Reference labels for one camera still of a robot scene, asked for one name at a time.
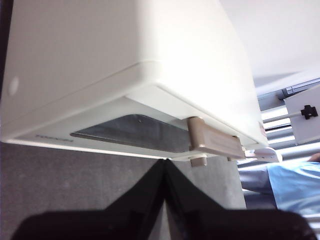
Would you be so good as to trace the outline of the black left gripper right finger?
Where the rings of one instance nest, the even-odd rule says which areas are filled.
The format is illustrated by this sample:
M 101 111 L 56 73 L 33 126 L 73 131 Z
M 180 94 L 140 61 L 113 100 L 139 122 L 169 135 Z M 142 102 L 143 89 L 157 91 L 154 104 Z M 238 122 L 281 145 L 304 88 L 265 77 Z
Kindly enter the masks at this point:
M 164 161 L 165 200 L 184 240 L 315 240 L 299 214 L 271 209 L 226 209 Z

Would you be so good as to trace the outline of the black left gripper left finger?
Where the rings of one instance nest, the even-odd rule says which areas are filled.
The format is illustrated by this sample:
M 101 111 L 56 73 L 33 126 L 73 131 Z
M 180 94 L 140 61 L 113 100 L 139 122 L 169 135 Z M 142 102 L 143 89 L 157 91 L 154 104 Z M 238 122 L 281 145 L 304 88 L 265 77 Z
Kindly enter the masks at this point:
M 127 192 L 102 210 L 49 211 L 32 215 L 18 240 L 146 240 L 164 202 L 165 161 L 158 160 Z

